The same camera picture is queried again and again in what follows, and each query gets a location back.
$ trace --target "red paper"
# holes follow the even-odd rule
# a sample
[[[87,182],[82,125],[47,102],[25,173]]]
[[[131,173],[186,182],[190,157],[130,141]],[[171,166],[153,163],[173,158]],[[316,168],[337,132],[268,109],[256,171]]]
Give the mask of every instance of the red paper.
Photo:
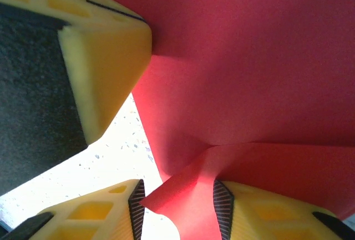
[[[213,205],[215,178],[274,191],[339,213],[354,209],[355,148],[280,144],[212,147],[143,200],[169,217],[181,239],[221,239]],[[342,186],[348,194],[337,194]]]
[[[212,146],[355,146],[355,0],[116,1],[153,31],[154,55],[134,98],[164,180]],[[244,154],[222,176],[340,217],[355,212],[354,155],[313,149],[315,157],[264,153],[265,164]],[[323,178],[323,165],[333,176]],[[271,180],[262,178],[267,169]],[[307,176],[317,179],[310,185]]]

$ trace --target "yellow plastic piece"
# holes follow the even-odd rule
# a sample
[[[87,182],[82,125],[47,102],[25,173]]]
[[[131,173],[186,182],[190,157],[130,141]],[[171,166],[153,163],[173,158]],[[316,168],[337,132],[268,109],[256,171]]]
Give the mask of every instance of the yellow plastic piece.
[[[112,0],[90,0],[141,18]],[[67,21],[59,41],[88,144],[102,136],[148,66],[151,30],[86,0],[0,0]]]
[[[312,212],[323,208],[272,192],[222,182],[234,195],[231,240],[340,240]]]
[[[125,181],[43,210],[54,217],[30,240],[133,240],[128,199],[138,182]]]

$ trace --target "black foam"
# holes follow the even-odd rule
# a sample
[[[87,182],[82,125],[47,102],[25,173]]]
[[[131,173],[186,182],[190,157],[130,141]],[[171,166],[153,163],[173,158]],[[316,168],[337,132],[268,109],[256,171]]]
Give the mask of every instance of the black foam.
[[[87,147],[58,19],[19,13],[0,9],[0,195]]]

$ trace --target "floor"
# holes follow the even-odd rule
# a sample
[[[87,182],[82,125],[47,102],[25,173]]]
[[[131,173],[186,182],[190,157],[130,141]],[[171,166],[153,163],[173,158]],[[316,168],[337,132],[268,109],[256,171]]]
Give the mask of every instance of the floor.
[[[0,197],[0,221],[14,228],[46,207],[131,178],[143,178],[147,194],[161,185],[132,95],[99,141]],[[355,229],[355,215],[345,222]],[[168,218],[146,210],[142,239],[180,237]]]

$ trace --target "black rubber strip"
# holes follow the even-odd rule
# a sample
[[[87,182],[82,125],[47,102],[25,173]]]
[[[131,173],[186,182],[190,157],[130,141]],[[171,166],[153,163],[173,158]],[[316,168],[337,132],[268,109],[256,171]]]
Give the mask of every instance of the black rubber strip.
[[[128,199],[128,207],[131,218],[131,226],[134,240],[141,240],[143,219],[144,219],[144,206],[140,201],[145,197],[144,181],[139,180],[134,188],[134,191]]]
[[[229,189],[218,180],[215,180],[213,185],[213,204],[222,240],[229,240],[232,232],[234,196]]]
[[[36,27],[56,30],[61,30],[64,26],[70,25],[67,21],[61,20],[59,18],[49,17],[44,14],[9,6],[4,3],[0,3],[0,16],[16,19],[21,22],[27,22]]]
[[[141,17],[134,16],[134,15],[132,15],[132,14],[129,14],[129,13],[126,13],[126,12],[123,12],[123,11],[120,11],[120,10],[117,10],[117,9],[112,8],[112,7],[109,7],[109,6],[105,6],[105,5],[101,4],[101,3],[97,3],[97,2],[94,2],[94,1],[91,1],[91,0],[87,0],[87,2],[88,2],[88,3],[91,3],[91,4],[95,5],[95,6],[98,6],[98,7],[107,9],[107,10],[110,10],[110,11],[112,11],[112,12],[115,12],[115,13],[118,13],[118,14],[123,14],[124,16],[137,19],[137,20],[142,21],[142,22],[144,22],[144,23],[147,24],[146,20],[144,20],[144,19],[141,18]]]
[[[312,213],[320,222],[327,226],[342,240],[354,240],[355,231],[343,223],[340,219],[330,216],[322,212]]]
[[[28,240],[54,217],[50,212],[33,216],[21,223],[14,230],[0,238],[0,240]]]

